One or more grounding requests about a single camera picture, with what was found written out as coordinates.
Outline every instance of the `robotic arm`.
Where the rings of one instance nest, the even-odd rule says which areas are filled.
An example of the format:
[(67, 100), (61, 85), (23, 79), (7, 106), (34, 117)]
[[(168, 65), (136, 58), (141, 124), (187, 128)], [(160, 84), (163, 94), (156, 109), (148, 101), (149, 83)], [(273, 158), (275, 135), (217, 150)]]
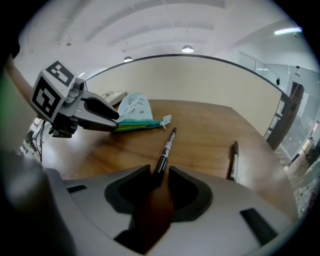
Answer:
[(56, 61), (36, 79), (31, 105), (52, 124), (53, 137), (71, 138), (78, 126), (110, 132), (118, 127), (118, 112), (99, 95), (86, 91), (85, 81)]

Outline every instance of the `wooden table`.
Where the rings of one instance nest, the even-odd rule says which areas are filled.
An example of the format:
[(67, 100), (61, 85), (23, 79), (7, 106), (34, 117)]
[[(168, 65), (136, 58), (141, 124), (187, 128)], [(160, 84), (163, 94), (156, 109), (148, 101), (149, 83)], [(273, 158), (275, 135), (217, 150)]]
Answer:
[(177, 127), (168, 166), (185, 167), (225, 178), (230, 147), (239, 143), (237, 182), (255, 191), (292, 220), (297, 205), (292, 187), (267, 142), (230, 107), (178, 100), (150, 100), (153, 118), (172, 115), (166, 130), (159, 127), (123, 133), (78, 128), (72, 138), (49, 138), (42, 163), (62, 178), (85, 178), (151, 165), (153, 170)]

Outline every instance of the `floor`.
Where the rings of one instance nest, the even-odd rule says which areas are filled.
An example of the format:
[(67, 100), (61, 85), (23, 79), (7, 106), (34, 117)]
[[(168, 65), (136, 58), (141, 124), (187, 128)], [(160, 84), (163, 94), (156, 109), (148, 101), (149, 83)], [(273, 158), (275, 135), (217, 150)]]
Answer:
[(315, 190), (315, 185), (306, 186), (305, 177), (309, 169), (306, 155), (301, 154), (293, 163), (288, 159), (285, 152), (278, 147), (275, 150), (281, 165), (290, 181), (297, 204), (298, 216), (301, 217), (309, 205), (309, 200)]

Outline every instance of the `glass partition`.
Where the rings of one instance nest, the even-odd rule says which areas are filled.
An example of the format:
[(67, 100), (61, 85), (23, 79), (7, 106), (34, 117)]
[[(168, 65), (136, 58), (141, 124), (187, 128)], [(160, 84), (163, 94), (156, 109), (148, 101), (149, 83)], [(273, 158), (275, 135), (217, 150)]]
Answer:
[[(290, 97), (293, 82), (303, 85), (303, 98), (291, 128), (284, 137), (281, 145), (289, 159), (293, 159), (311, 135), (318, 117), (320, 107), (320, 74), (308, 69), (300, 69), (300, 77), (295, 74), (296, 67), (288, 65), (264, 64), (246, 54), (239, 52), (239, 64), (254, 70), (266, 78)], [(279, 104), (277, 113), (280, 114), (284, 104)], [(279, 120), (275, 116), (270, 128), (273, 129)]]

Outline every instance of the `ceiling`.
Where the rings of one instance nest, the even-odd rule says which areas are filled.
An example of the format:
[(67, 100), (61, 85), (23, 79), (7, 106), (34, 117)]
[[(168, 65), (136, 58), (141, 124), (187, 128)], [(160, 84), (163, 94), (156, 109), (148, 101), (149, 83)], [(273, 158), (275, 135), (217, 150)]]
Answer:
[(87, 79), (125, 56), (181, 53), (187, 44), (216, 56), (287, 21), (269, 0), (51, 0), (21, 33), (14, 62), (31, 84), (56, 60)]

